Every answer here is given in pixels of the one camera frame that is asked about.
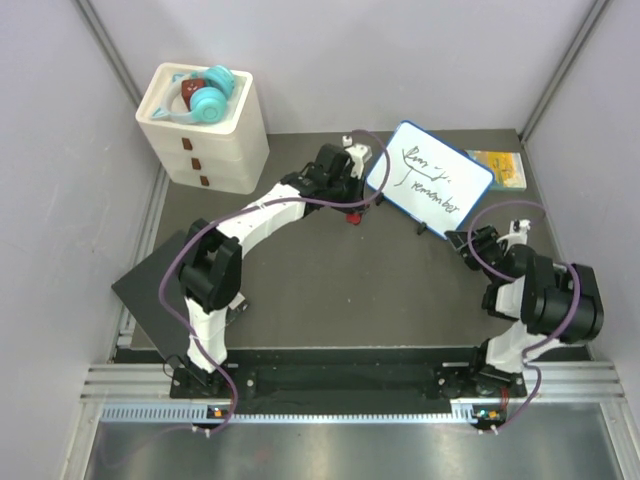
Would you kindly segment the red whiteboard eraser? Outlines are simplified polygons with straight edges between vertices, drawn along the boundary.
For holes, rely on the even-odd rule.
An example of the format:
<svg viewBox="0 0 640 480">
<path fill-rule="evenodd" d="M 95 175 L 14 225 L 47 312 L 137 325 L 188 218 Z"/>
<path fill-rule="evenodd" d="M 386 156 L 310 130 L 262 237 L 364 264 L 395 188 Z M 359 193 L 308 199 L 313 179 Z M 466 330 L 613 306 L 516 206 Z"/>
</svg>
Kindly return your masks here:
<svg viewBox="0 0 640 480">
<path fill-rule="evenodd" d="M 352 212 L 346 215 L 346 221 L 351 225 L 359 225 L 362 221 L 362 212 Z"/>
</svg>

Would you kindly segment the blue framed whiteboard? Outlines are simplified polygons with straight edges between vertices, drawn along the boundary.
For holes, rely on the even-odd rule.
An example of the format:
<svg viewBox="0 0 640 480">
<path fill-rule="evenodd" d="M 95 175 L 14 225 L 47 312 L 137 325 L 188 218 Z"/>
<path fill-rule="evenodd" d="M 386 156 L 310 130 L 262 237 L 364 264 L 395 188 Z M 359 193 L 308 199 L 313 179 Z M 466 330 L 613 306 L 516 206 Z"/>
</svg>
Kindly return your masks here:
<svg viewBox="0 0 640 480">
<path fill-rule="evenodd" d="M 487 167 L 408 120 L 386 150 L 367 185 L 441 238 L 462 225 L 494 181 Z"/>
</svg>

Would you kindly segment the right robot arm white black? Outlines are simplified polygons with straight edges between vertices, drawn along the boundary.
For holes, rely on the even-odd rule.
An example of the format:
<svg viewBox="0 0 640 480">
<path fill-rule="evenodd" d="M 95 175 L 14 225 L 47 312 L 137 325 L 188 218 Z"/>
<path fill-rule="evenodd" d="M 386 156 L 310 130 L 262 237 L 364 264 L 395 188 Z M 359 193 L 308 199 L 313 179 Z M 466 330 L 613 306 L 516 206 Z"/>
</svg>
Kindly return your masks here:
<svg viewBox="0 0 640 480">
<path fill-rule="evenodd" d="M 481 308 L 512 323 L 474 350 L 466 380 L 481 396 L 512 386 L 526 359 L 594 340 L 604 323 L 594 269 L 536 253 L 527 245 L 530 229 L 530 221 L 513 220 L 505 235 L 491 225 L 445 233 L 465 264 L 490 280 Z"/>
</svg>

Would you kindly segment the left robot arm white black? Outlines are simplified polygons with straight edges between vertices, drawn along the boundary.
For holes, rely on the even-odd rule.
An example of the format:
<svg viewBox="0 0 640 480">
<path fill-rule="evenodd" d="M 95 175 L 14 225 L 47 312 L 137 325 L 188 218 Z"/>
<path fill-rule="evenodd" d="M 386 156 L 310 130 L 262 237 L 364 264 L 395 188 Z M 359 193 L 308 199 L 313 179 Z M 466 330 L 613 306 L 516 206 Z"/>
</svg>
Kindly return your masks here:
<svg viewBox="0 0 640 480">
<path fill-rule="evenodd" d="M 321 208 L 319 201 L 349 216 L 360 217 L 356 206 L 363 200 L 364 166 L 371 148 L 348 143 L 323 145 L 315 160 L 299 172 L 285 175 L 267 194 L 251 203 L 249 213 L 206 229 L 208 223 L 194 222 L 187 238 L 198 241 L 177 268 L 189 324 L 194 332 L 184 360 L 192 384 L 205 396 L 216 396 L 226 387 L 227 374 L 216 366 L 227 358 L 225 328 L 234 302 L 240 294 L 242 261 L 261 241 L 285 225 Z"/>
</svg>

